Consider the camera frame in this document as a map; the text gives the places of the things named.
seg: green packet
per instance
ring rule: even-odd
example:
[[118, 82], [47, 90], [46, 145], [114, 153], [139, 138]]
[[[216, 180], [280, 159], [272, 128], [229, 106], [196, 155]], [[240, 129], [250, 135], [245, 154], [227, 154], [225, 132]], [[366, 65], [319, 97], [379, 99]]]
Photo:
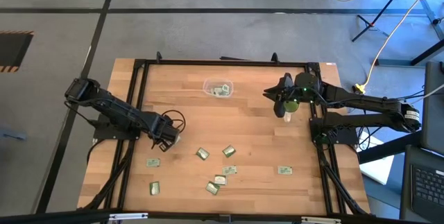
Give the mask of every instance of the green packet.
[[199, 148], [196, 152], [196, 155], [205, 161], [210, 154], [206, 150], [204, 150], [203, 148]]
[[159, 193], [160, 193], [160, 183], [159, 182], [150, 183], [150, 194], [152, 196], [155, 196]]
[[233, 165], [233, 166], [224, 166], [224, 167], [222, 168], [222, 174], [223, 174], [223, 175], [232, 175], [232, 174], [235, 174], [235, 173], [237, 173], [236, 165]]
[[146, 160], [147, 167], [158, 167], [160, 166], [160, 159], [158, 158], [150, 158]]
[[226, 185], [227, 184], [227, 176], [226, 175], [215, 175], [214, 183], [217, 185]]
[[223, 154], [229, 158], [230, 156], [232, 156], [234, 153], [236, 153], [236, 150], [234, 149], [233, 146], [228, 146], [227, 148], [225, 148], [224, 150], [222, 150]]
[[217, 194], [217, 192], [219, 191], [220, 188], [221, 188], [221, 186], [219, 186], [213, 182], [208, 182], [207, 187], [206, 187], [207, 191], [214, 194], [214, 195]]
[[278, 168], [278, 174], [280, 175], [292, 175], [293, 174], [293, 168], [290, 166], [277, 166]]

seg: black floor stripe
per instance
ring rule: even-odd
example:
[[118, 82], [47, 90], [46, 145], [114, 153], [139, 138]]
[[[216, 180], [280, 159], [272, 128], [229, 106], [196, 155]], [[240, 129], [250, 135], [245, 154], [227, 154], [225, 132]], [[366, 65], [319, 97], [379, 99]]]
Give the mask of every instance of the black floor stripe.
[[[291, 8], [110, 8], [108, 13], [270, 13], [270, 14], [378, 14], [382, 9], [291, 9]], [[404, 15], [407, 9], [386, 9], [385, 15]], [[423, 9], [413, 9], [410, 14], [424, 15]]]
[[[96, 30], [94, 31], [94, 35], [91, 41], [91, 46], [87, 54], [82, 72], [80, 74], [81, 78], [86, 78], [88, 76], [89, 70], [91, 69], [91, 64], [94, 59], [94, 54], [96, 53], [97, 44], [99, 43], [99, 39], [102, 33], [103, 25], [105, 23], [108, 8], [110, 7], [110, 3], [111, 0], [105, 0], [105, 3], [103, 4], [99, 21], [97, 22]], [[73, 106], [73, 109], [77, 110], [77, 108], [78, 108], [77, 105]], [[51, 194], [54, 188], [54, 184], [56, 183], [57, 174], [60, 169], [60, 165], [62, 164], [63, 161], [63, 155], [65, 154], [67, 148], [69, 136], [71, 134], [75, 118], [76, 118], [76, 113], [72, 110], [68, 110], [65, 118], [66, 119], [65, 124], [63, 124], [62, 126], [59, 138], [57, 140], [57, 148], [53, 156], [51, 168], [49, 169], [49, 172], [47, 172], [48, 176], [46, 177], [42, 194], [40, 196], [40, 200], [36, 207], [36, 214], [41, 214], [46, 212], [49, 201], [51, 199]]]
[[0, 13], [65, 13], [87, 14], [101, 13], [102, 8], [0, 8]]

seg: clear plastic container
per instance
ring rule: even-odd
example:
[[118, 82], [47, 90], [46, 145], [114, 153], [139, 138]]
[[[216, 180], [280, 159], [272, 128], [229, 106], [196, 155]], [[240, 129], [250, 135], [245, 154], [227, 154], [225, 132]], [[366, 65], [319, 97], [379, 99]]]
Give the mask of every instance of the clear plastic container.
[[[222, 89], [226, 89], [226, 86], [228, 86], [228, 91], [224, 91], [221, 93], [218, 93]], [[215, 96], [217, 98], [229, 98], [233, 94], [234, 91], [234, 85], [233, 83], [224, 78], [207, 78], [205, 82], [203, 83], [203, 91], [210, 95]]]

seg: tripod stand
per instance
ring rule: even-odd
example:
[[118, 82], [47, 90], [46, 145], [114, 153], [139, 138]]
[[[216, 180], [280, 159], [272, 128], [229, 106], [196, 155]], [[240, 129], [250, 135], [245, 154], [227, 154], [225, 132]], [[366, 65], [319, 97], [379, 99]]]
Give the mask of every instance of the tripod stand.
[[363, 35], [366, 31], [379, 31], [382, 34], [384, 34], [385, 36], [389, 36], [389, 34], [385, 33], [384, 31], [381, 31], [380, 29], [375, 27], [375, 23], [376, 21], [379, 19], [379, 17], [381, 17], [381, 15], [384, 13], [384, 11], [388, 8], [388, 6], [390, 5], [390, 3], [393, 0], [389, 0], [388, 3], [384, 6], [384, 8], [382, 8], [382, 10], [378, 13], [378, 15], [376, 16], [376, 18], [370, 23], [369, 21], [367, 21], [366, 19], [364, 19], [361, 15], [357, 15], [358, 18], [360, 18], [360, 20], [364, 21], [366, 23], [366, 27], [365, 29], [363, 29], [356, 37], [354, 37], [352, 39], [352, 42], [356, 41], [359, 37], [361, 37], [361, 35]]

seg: metal bracket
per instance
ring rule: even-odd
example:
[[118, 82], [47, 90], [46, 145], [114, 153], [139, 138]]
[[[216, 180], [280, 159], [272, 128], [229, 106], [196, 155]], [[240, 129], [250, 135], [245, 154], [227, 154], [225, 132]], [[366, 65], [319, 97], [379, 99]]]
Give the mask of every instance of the metal bracket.
[[313, 70], [316, 74], [319, 74], [321, 72], [321, 67], [319, 66], [318, 62], [308, 62], [307, 66], [309, 69]]
[[137, 59], [137, 60], [134, 61], [134, 67], [133, 68], [134, 69], [139, 69], [139, 68], [143, 67], [144, 64], [145, 64], [145, 60]]
[[155, 60], [156, 60], [156, 63], [160, 64], [160, 60], [161, 60], [161, 59], [163, 59], [163, 57], [162, 57], [162, 55], [160, 54], [160, 52], [158, 51], [158, 52], [155, 54]]
[[302, 217], [302, 223], [316, 223], [316, 224], [341, 224], [340, 219], [333, 218], [319, 218], [319, 217]]
[[136, 140], [140, 136], [140, 130], [127, 131], [116, 128], [103, 114], [99, 115], [95, 128], [93, 135], [95, 139]]
[[273, 53], [273, 55], [271, 56], [271, 62], [275, 62], [277, 65], [279, 65], [280, 61], [277, 56], [277, 53]]
[[220, 223], [231, 223], [231, 215], [230, 214], [219, 214], [219, 222]]
[[328, 135], [322, 129], [323, 119], [314, 118], [309, 119], [311, 141], [315, 144], [352, 144], [355, 145], [359, 142], [354, 128], [341, 128], [337, 130], [337, 136], [330, 137], [329, 139], [319, 138], [321, 135]]
[[139, 220], [143, 218], [148, 218], [148, 213], [131, 213], [131, 214], [110, 214], [109, 221], [120, 221], [120, 220]]

